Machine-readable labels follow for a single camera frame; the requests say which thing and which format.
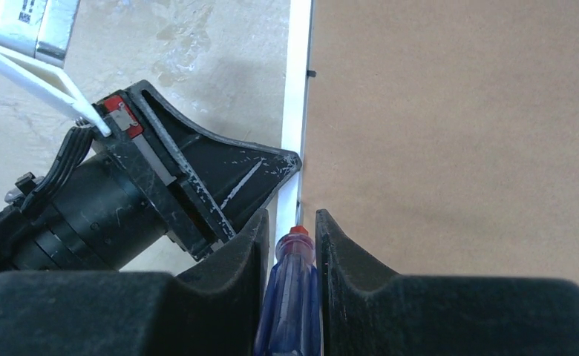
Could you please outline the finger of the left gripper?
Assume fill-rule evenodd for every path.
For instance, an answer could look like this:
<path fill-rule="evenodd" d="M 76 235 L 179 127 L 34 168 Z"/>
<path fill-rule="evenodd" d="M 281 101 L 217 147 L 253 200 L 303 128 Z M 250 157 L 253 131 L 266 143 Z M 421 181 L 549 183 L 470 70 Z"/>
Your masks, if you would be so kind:
<path fill-rule="evenodd" d="M 143 112 L 158 118 L 234 231 L 266 207 L 302 167 L 296 152 L 230 139 L 201 127 L 148 81 L 142 82 L 142 98 Z"/>

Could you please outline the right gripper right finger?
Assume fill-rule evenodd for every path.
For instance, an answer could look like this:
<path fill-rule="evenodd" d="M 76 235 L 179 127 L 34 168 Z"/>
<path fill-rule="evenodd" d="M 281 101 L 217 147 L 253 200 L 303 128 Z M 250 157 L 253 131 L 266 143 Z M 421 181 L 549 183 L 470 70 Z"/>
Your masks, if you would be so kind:
<path fill-rule="evenodd" d="M 402 355 L 401 276 L 315 213 L 326 355 Z"/>

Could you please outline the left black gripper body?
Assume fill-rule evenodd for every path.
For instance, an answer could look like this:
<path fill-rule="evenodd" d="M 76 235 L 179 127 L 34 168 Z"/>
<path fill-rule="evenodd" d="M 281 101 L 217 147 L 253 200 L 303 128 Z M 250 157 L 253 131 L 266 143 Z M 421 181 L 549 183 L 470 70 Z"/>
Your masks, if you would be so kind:
<path fill-rule="evenodd" d="M 153 113 L 132 114 L 124 136 L 73 153 L 16 201 L 21 238 L 7 270 L 117 270 L 162 236 L 194 260 L 236 231 Z"/>

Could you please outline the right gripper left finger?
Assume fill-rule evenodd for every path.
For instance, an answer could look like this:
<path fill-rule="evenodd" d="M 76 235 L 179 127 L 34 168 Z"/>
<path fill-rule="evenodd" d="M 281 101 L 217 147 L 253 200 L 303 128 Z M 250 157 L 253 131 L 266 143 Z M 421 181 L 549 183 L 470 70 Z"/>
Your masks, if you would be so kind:
<path fill-rule="evenodd" d="M 269 261 L 258 209 L 218 251 L 177 276 L 176 344 L 185 355 L 252 355 Z"/>

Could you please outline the blue handled screwdriver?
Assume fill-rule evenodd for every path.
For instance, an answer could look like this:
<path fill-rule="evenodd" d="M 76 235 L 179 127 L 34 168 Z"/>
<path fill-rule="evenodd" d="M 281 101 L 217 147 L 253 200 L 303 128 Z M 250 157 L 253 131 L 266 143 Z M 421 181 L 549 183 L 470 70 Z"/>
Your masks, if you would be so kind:
<path fill-rule="evenodd" d="M 254 355 L 320 355 L 321 292 L 315 242 L 302 225 L 275 244 Z"/>

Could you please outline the white picture frame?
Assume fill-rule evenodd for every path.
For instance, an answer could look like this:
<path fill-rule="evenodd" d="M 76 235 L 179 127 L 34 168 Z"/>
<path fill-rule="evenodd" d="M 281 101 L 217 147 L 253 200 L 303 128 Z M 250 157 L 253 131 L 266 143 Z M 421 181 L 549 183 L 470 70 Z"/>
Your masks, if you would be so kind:
<path fill-rule="evenodd" d="M 317 1 L 302 222 L 409 274 L 579 285 L 579 1 Z"/>

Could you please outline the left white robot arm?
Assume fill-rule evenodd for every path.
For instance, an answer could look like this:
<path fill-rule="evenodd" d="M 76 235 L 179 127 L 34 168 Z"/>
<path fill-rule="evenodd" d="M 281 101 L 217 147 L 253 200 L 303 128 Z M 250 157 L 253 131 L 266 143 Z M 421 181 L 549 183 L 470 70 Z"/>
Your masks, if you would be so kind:
<path fill-rule="evenodd" d="M 302 166 L 296 152 L 206 130 L 146 80 L 94 108 L 109 136 L 71 128 L 47 174 L 7 194 L 0 273 L 116 271 L 162 236 L 202 260 Z"/>

